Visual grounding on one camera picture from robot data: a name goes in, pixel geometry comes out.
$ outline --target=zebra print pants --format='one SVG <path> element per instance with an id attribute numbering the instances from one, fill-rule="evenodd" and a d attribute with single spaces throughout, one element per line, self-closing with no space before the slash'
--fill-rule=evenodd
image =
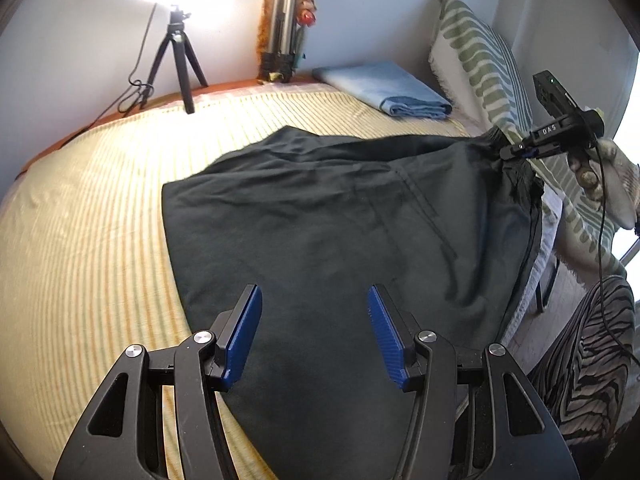
<path id="1" fill-rule="evenodd" d="M 634 296 L 619 276 L 603 282 L 604 315 L 620 342 L 633 350 Z M 529 380 L 551 413 L 574 456 L 581 478 L 604 460 L 616 429 L 630 358 L 607 333 L 600 307 L 600 284 L 576 311 Z"/>

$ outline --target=white wall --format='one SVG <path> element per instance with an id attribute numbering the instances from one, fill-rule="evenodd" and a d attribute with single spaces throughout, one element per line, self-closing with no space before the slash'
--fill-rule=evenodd
<path id="1" fill-rule="evenodd" d="M 217 28 L 187 22 L 210 84 L 257 73 L 255 38 L 262 0 L 236 0 Z M 498 0 L 465 0 L 493 20 Z M 436 0 L 317 0 L 303 68 L 392 58 L 424 76 Z M 29 158 L 90 123 L 126 88 L 151 4 L 137 0 L 25 0 L 0 36 L 0 197 Z M 156 14 L 138 76 L 164 35 Z M 156 96 L 177 91 L 170 53 Z"/>
<path id="2" fill-rule="evenodd" d="M 615 134 L 638 50 L 608 0 L 500 0 L 494 27 L 512 45 L 537 124 L 550 117 L 531 76 L 550 70 L 579 105 L 601 108 L 606 134 Z"/>

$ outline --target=gloved hand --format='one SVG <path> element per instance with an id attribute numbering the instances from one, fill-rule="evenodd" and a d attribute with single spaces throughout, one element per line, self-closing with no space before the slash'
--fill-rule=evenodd
<path id="1" fill-rule="evenodd" d="M 633 229 L 640 219 L 640 168 L 613 140 L 598 139 L 607 191 L 607 215 L 623 229 Z M 569 168 L 590 200 L 602 206 L 600 164 L 595 149 L 567 154 Z"/>

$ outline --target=red ornament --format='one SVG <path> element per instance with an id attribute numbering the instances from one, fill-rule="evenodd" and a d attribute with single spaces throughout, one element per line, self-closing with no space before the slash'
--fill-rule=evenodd
<path id="1" fill-rule="evenodd" d="M 316 22 L 316 16 L 310 10 L 303 10 L 298 16 L 298 23 L 300 25 L 306 25 L 311 27 Z"/>

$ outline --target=folded blue cloth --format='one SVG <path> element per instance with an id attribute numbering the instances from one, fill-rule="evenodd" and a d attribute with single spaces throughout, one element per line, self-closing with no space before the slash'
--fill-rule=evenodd
<path id="1" fill-rule="evenodd" d="M 451 104 L 391 61 L 316 68 L 313 76 L 392 117 L 443 120 Z"/>

